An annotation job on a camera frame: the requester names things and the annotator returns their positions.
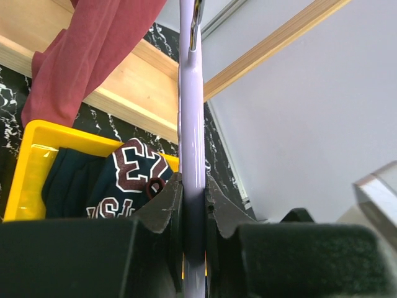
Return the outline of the lilac plastic hanger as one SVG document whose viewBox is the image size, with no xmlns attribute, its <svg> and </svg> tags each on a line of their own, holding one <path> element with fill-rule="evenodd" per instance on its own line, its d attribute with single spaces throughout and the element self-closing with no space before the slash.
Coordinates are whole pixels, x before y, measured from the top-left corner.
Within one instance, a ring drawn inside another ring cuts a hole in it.
<svg viewBox="0 0 397 298">
<path fill-rule="evenodd" d="M 203 1 L 180 1 L 179 170 L 183 185 L 184 297 L 205 297 L 205 145 L 200 24 Z"/>
</svg>

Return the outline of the wooden clothes rack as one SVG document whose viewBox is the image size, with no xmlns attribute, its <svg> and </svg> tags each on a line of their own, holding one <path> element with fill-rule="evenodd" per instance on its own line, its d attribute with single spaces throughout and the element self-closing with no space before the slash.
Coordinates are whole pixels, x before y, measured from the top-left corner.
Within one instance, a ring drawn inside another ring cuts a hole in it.
<svg viewBox="0 0 397 298">
<path fill-rule="evenodd" d="M 314 1 L 210 81 L 204 98 L 211 99 L 345 5 L 344 1 Z M 69 1 L 2 1 L 1 64 L 31 76 L 36 51 L 47 48 L 68 26 Z M 145 40 L 108 76 L 86 103 L 177 142 L 178 64 Z"/>
</svg>

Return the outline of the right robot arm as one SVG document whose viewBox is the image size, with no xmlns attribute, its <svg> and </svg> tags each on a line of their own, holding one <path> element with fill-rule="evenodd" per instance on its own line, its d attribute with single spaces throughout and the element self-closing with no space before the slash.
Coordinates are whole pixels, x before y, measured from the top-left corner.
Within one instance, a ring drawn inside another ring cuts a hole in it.
<svg viewBox="0 0 397 298">
<path fill-rule="evenodd" d="M 396 231 L 396 161 L 360 178 L 352 185 L 355 204 L 335 223 L 358 224 L 373 230 Z"/>
</svg>

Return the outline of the yellow plastic tray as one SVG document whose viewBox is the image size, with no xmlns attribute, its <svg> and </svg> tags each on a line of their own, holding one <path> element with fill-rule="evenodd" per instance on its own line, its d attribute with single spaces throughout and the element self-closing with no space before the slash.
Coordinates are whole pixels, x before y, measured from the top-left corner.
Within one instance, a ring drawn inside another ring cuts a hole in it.
<svg viewBox="0 0 397 298">
<path fill-rule="evenodd" d="M 107 157 L 122 142 L 44 120 L 31 121 L 25 129 L 4 221 L 41 220 L 46 208 L 42 188 L 59 148 L 70 148 Z"/>
</svg>

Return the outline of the navy tank top maroon trim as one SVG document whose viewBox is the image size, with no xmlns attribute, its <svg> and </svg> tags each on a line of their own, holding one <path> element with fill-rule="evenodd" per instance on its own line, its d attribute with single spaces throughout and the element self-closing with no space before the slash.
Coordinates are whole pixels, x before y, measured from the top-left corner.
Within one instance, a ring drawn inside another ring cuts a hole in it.
<svg viewBox="0 0 397 298">
<path fill-rule="evenodd" d="M 161 154 L 132 138 L 107 157 L 60 148 L 45 180 L 48 219 L 129 217 L 173 175 Z"/>
</svg>

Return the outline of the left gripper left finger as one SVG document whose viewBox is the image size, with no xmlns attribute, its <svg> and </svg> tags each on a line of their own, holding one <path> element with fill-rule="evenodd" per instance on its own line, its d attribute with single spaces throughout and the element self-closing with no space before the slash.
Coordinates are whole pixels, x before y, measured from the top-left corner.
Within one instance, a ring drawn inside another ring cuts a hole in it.
<svg viewBox="0 0 397 298">
<path fill-rule="evenodd" d="M 1 225 L 2 297 L 177 297 L 182 176 L 128 218 Z"/>
</svg>

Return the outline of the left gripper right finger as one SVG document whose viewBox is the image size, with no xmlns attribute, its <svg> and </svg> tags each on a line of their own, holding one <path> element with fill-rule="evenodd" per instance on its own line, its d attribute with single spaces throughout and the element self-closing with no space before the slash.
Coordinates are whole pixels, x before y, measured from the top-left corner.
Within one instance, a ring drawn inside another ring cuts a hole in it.
<svg viewBox="0 0 397 298">
<path fill-rule="evenodd" d="M 395 297 L 391 250 L 361 225 L 291 210 L 259 223 L 207 179 L 209 297 Z"/>
</svg>

